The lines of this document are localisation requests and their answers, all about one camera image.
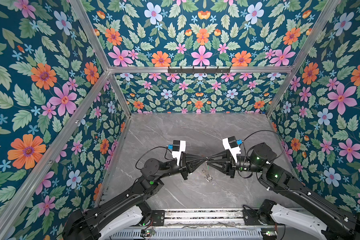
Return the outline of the metal keyring with red handle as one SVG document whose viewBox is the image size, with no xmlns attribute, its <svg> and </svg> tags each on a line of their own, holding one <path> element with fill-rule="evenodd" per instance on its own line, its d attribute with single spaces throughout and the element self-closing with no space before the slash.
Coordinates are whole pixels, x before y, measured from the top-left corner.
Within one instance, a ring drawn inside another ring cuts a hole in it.
<svg viewBox="0 0 360 240">
<path fill-rule="evenodd" d="M 209 175 L 208 161 L 209 161 L 209 158 L 206 157 L 204 160 L 204 165 L 203 165 L 203 173 L 205 174 L 206 177 Z"/>
</svg>

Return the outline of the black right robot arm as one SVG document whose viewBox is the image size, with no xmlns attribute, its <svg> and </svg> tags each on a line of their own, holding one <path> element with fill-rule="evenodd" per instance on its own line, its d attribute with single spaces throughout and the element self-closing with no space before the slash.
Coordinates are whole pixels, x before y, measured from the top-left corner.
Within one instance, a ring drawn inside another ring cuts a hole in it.
<svg viewBox="0 0 360 240">
<path fill-rule="evenodd" d="M 258 210 L 260 217 L 287 225 L 320 240 L 360 240 L 360 214 L 352 214 L 304 186 L 292 173 L 275 164 L 277 154 L 266 143 L 251 147 L 244 156 L 240 148 L 209 157 L 207 163 L 228 174 L 251 172 L 268 191 L 280 194 L 308 211 L 303 214 L 266 200 Z"/>
</svg>

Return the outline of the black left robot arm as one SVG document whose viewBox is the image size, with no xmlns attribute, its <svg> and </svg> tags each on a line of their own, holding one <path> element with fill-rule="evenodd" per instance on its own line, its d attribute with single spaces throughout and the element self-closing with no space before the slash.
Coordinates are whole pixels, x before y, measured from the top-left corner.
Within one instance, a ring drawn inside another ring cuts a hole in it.
<svg viewBox="0 0 360 240">
<path fill-rule="evenodd" d="M 182 175 L 187 180 L 200 165 L 209 158 L 181 153 L 180 161 L 161 162 L 150 158 L 141 169 L 142 175 L 131 187 L 108 202 L 87 210 L 76 210 L 70 214 L 62 237 L 64 240 L 105 240 L 115 232 L 149 222 L 152 209 L 146 200 L 154 196 L 163 186 L 162 178 Z"/>
</svg>

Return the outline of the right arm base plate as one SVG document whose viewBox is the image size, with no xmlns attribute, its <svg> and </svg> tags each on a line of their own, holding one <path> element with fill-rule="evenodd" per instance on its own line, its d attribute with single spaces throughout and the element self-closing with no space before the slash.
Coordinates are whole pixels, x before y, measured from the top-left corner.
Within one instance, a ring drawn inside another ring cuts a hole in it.
<svg viewBox="0 0 360 240">
<path fill-rule="evenodd" d="M 270 221 L 265 214 L 247 205 L 243 205 L 243 219 L 246 226 L 268 225 Z"/>
</svg>

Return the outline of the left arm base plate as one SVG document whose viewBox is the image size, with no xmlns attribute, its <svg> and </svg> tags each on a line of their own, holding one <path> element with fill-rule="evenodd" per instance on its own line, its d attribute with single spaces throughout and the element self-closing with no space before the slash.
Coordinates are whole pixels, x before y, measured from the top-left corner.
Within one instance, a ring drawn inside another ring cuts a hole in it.
<svg viewBox="0 0 360 240">
<path fill-rule="evenodd" d="M 152 214 L 150 215 L 150 218 L 148 218 L 148 221 L 144 223 L 144 226 L 162 227 L 164 226 L 165 217 L 166 217 L 165 210 L 153 210 Z"/>
</svg>

